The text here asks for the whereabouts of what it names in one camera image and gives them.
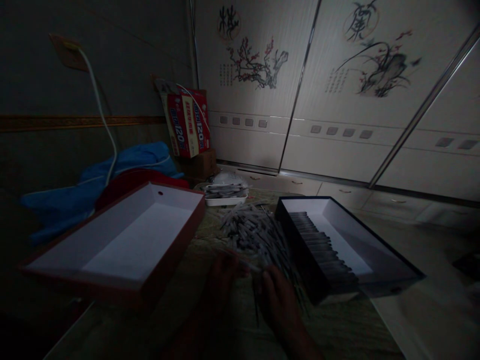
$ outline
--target red and white box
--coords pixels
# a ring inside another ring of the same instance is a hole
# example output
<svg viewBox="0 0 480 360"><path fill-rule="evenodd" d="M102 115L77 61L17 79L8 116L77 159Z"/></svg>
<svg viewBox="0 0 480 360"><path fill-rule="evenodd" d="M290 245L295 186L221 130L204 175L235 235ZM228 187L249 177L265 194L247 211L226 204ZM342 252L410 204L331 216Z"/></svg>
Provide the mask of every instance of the red and white box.
<svg viewBox="0 0 480 360"><path fill-rule="evenodd" d="M173 154L190 159L210 149L206 96L163 79L155 79L155 86L160 92Z"/></svg>
<svg viewBox="0 0 480 360"><path fill-rule="evenodd" d="M205 194L148 182L24 260L62 293L152 310L205 214Z"/></svg>

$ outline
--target decorative wall border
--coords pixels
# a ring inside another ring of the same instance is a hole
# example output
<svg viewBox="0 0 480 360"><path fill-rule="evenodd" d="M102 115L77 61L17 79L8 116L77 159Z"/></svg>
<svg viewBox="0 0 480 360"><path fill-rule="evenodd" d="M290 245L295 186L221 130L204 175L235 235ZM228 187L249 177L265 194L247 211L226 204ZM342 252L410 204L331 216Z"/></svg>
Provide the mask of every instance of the decorative wall border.
<svg viewBox="0 0 480 360"><path fill-rule="evenodd" d="M105 116L108 126L166 124L164 116ZM0 115L0 133L102 127L100 116Z"/></svg>

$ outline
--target wall socket plate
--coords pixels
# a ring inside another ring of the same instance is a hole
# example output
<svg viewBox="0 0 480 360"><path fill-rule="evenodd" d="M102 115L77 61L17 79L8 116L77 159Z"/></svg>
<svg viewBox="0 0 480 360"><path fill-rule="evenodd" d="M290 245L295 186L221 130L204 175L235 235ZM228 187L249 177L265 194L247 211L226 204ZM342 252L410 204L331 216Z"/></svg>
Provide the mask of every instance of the wall socket plate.
<svg viewBox="0 0 480 360"><path fill-rule="evenodd" d="M60 59L61 63L68 68L77 69L84 72L89 72L89 68L85 63L83 56L75 50L70 50L65 47L64 43L68 42L71 44L75 44L78 47L81 47L80 44L74 40L70 40L66 37L55 35L55 34L48 34L50 36L50 40L55 47L56 53L58 58Z"/></svg>

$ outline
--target blue cloth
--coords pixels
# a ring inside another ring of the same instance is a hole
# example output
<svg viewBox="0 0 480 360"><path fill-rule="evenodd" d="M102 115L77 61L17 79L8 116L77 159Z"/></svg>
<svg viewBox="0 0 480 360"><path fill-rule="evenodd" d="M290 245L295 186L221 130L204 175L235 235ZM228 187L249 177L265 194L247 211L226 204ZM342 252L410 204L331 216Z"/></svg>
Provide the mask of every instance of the blue cloth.
<svg viewBox="0 0 480 360"><path fill-rule="evenodd" d="M46 243L85 220L93 212L95 201L105 188L105 181L113 157L86 168L75 186L33 192L21 197L20 203L31 209L44 228L30 235L33 245ZM135 168L156 170L178 179L177 172L165 143L153 142L130 147L118 154L112 179Z"/></svg>

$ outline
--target white tray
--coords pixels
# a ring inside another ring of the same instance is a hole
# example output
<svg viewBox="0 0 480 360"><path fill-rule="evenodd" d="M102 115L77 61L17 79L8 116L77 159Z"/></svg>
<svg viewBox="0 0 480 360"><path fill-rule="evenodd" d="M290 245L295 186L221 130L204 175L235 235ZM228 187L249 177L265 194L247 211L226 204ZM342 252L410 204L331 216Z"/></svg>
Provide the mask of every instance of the white tray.
<svg viewBox="0 0 480 360"><path fill-rule="evenodd" d="M203 191L202 189L208 185L212 185L208 182L201 182L197 184L193 189L196 191ZM246 195L244 197L229 197L223 199L208 199L205 197L205 203L207 206L229 206L229 205L237 205L245 203L249 196Z"/></svg>

